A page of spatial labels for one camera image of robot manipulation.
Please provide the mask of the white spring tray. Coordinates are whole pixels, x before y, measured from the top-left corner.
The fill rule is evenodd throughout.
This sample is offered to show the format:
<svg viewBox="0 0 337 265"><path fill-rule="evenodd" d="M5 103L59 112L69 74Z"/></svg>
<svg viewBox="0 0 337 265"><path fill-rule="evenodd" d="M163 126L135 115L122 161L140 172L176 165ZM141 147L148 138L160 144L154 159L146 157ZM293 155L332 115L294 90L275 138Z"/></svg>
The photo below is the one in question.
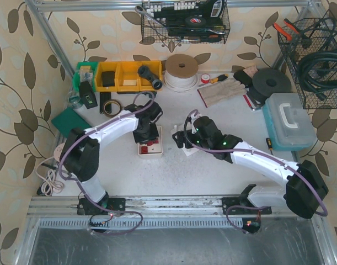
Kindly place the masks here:
<svg viewBox="0 0 337 265"><path fill-rule="evenodd" d="M159 159L163 155L162 127L157 125L158 137L146 144L137 144L137 154L144 160Z"/></svg>

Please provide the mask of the red large spring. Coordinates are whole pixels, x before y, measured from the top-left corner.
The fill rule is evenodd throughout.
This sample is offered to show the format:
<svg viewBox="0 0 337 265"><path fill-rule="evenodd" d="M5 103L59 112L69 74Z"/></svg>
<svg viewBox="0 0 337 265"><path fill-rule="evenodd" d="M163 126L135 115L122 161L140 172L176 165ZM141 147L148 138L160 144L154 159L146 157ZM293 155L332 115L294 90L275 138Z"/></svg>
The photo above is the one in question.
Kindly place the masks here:
<svg viewBox="0 0 337 265"><path fill-rule="evenodd" d="M152 145L156 145L156 144L159 144L159 140L156 139L156 140L153 140L153 141L149 141L146 143L147 146L152 146Z"/></svg>

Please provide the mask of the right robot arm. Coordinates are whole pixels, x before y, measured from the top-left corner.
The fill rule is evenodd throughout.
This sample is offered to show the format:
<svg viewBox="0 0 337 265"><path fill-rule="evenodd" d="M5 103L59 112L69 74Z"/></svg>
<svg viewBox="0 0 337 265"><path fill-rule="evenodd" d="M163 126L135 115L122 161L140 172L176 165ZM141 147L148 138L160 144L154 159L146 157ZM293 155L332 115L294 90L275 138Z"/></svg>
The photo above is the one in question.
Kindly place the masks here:
<svg viewBox="0 0 337 265"><path fill-rule="evenodd" d="M304 219L328 214L323 200L329 189L309 160L297 163L260 151L237 136L223 134L212 119L199 114L189 114L183 128L173 131L172 138L180 149L196 148L218 160L250 168L277 183L278 190L249 193L248 200L256 208L275 202L285 204Z"/></svg>

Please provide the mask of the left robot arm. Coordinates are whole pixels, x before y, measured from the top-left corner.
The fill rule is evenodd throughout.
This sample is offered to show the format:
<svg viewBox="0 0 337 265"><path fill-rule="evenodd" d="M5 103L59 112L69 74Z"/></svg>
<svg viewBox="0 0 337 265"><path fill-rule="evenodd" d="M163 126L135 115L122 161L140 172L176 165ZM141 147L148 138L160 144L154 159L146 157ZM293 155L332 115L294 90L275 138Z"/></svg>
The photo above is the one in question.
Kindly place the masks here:
<svg viewBox="0 0 337 265"><path fill-rule="evenodd" d="M145 105L126 106L116 117L101 125L82 130L72 129L60 155L60 167L71 174L90 203L89 211L110 209L109 196L96 173L102 147L127 133L133 133L136 144L146 144L159 137L157 120L163 115L158 103L151 100Z"/></svg>

